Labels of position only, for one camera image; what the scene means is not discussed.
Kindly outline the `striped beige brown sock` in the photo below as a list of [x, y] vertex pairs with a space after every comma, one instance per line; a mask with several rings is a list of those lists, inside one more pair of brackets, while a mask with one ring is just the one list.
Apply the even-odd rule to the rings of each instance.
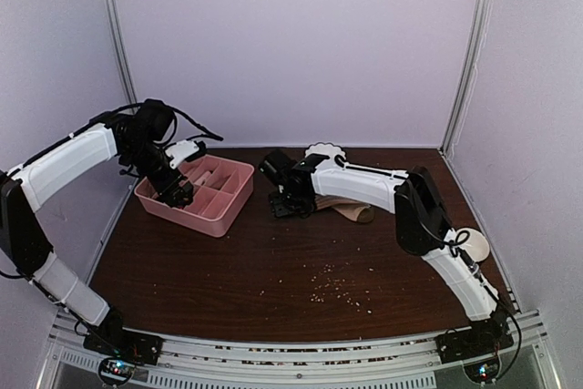
[[347, 220], [360, 224], [368, 224], [374, 220], [373, 206], [357, 200], [338, 196], [317, 196], [315, 207], [317, 211], [332, 209]]

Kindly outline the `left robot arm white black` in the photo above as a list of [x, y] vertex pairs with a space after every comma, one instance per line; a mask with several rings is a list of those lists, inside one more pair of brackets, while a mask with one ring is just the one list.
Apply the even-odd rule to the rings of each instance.
[[185, 112], [147, 99], [105, 111], [1, 175], [1, 250], [23, 279], [69, 310], [112, 356], [131, 346], [120, 313], [57, 255], [37, 218], [58, 192], [117, 159], [122, 174], [146, 179], [171, 208], [189, 206], [194, 188], [180, 166], [203, 157], [215, 134]]

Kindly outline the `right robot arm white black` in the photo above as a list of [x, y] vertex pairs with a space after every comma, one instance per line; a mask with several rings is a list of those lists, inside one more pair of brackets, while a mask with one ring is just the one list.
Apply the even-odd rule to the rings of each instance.
[[426, 261], [461, 302], [472, 329], [467, 346], [487, 353], [507, 331], [510, 311], [479, 264], [490, 253], [485, 235], [452, 225], [428, 169], [378, 169], [350, 163], [332, 143], [309, 146], [295, 161], [275, 149], [259, 165], [276, 187], [271, 197], [287, 215], [309, 215], [319, 197], [354, 200], [394, 215], [397, 244]]

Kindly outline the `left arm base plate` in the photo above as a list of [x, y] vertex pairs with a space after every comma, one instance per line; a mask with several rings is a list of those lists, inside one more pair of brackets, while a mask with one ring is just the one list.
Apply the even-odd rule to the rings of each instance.
[[83, 346], [89, 351], [122, 359], [138, 365], [156, 365], [163, 339], [154, 334], [126, 329], [122, 316], [110, 312], [100, 325], [84, 323], [87, 335]]

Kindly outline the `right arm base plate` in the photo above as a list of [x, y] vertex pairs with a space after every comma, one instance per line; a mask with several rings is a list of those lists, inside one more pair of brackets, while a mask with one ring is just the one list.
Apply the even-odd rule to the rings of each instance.
[[469, 328], [442, 333], [435, 337], [435, 344], [441, 363], [454, 363], [497, 353], [513, 346], [514, 338], [510, 333]]

